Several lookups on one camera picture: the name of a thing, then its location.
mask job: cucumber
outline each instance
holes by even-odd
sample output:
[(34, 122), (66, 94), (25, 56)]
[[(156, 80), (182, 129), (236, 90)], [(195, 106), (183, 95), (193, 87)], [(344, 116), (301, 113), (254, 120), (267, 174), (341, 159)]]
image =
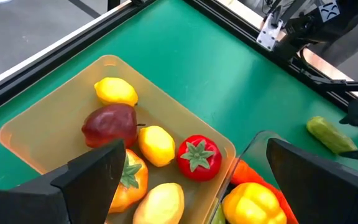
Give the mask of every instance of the cucumber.
[(311, 118), (307, 122), (306, 128), (316, 139), (321, 141), (335, 154), (357, 150), (357, 146), (351, 138), (341, 133), (323, 117), (315, 116)]

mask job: yellow lemon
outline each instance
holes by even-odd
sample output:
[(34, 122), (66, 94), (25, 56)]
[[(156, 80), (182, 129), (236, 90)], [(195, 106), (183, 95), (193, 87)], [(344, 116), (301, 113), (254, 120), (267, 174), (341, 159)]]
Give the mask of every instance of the yellow lemon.
[(137, 207), (133, 224), (177, 224), (185, 209), (185, 194), (176, 183), (153, 188)]
[(163, 128), (149, 126), (139, 132), (139, 147), (153, 165), (168, 165), (175, 157), (175, 142)]
[(121, 78), (107, 77), (95, 83), (94, 89), (103, 104), (125, 103), (135, 106), (137, 93), (128, 82)]

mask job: green table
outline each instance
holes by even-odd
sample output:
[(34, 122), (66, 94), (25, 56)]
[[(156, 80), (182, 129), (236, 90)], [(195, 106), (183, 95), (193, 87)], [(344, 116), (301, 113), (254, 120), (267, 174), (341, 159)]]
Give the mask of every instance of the green table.
[[(358, 145), (344, 113), (182, 0), (157, 0), (86, 50), (0, 107), (0, 128), (102, 55), (122, 58), (229, 138), (237, 152), (261, 130), (358, 169), (333, 156), (306, 131), (321, 115)], [(38, 173), (0, 145), (0, 189)]]

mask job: orange bell pepper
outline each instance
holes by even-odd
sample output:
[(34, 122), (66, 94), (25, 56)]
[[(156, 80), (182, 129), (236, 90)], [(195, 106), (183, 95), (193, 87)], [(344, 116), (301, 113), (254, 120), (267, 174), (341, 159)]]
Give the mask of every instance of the orange bell pepper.
[(130, 149), (126, 150), (121, 180), (112, 199), (109, 213), (123, 212), (147, 192), (149, 171), (144, 161)]
[(222, 208), (230, 224), (287, 223), (276, 196), (257, 183), (238, 185), (223, 199)]
[(284, 194), (280, 190), (276, 189), (273, 185), (267, 183), (263, 177), (260, 176), (255, 170), (253, 170), (253, 168), (249, 167), (245, 161), (239, 160), (238, 165), (234, 170), (231, 183), (234, 185), (239, 185), (249, 182), (261, 184), (271, 190), (278, 199), (280, 207), (283, 209), (285, 216), (287, 216), (287, 223), (299, 224), (298, 220), (292, 212), (290, 205), (285, 199)]

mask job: clear plastic container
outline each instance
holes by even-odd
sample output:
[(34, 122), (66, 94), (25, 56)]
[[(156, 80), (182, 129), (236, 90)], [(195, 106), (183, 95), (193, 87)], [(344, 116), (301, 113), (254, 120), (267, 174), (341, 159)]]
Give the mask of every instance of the clear plastic container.
[[(253, 168), (253, 170), (255, 170), (259, 175), (261, 175), (266, 182), (274, 185), (277, 189), (279, 189), (266, 157), (267, 142), (269, 139), (272, 138), (281, 139), (282, 141), (285, 141), (278, 134), (272, 131), (261, 131), (251, 140), (251, 142), (246, 147), (246, 149), (241, 153), (239, 158), (242, 159), (243, 161), (246, 161), (246, 163), (251, 168)], [(222, 203), (223, 198), (228, 193), (227, 187), (230, 184), (230, 179), (233, 175), (234, 169), (237, 166), (237, 163), (238, 163), (237, 160), (235, 160), (232, 163), (232, 166), (228, 173), (227, 181), (225, 181), (225, 183), (222, 184), (218, 194), (219, 197), (215, 200), (213, 207), (210, 211), (210, 214), (208, 216), (208, 223), (212, 222), (213, 216), (216, 213), (216, 210), (218, 209), (218, 202)]]
[[(91, 112), (102, 106), (93, 85), (104, 77), (122, 78), (135, 88), (139, 95), (135, 107), (138, 123), (163, 127), (177, 146), (193, 134), (202, 134), (218, 145), (224, 158), (221, 170), (213, 180), (202, 183), (185, 178), (175, 161), (165, 167), (154, 167), (137, 147), (133, 148), (149, 168), (149, 190), (166, 182), (183, 187), (185, 212), (180, 223), (205, 223), (214, 200), (222, 193), (219, 189), (228, 183), (226, 177), (236, 156), (233, 144), (116, 56), (99, 58), (6, 123), (0, 130), (1, 144), (40, 174), (82, 155), (89, 148), (81, 126)], [(124, 213), (109, 215), (106, 223), (132, 223), (136, 207), (137, 204)]]

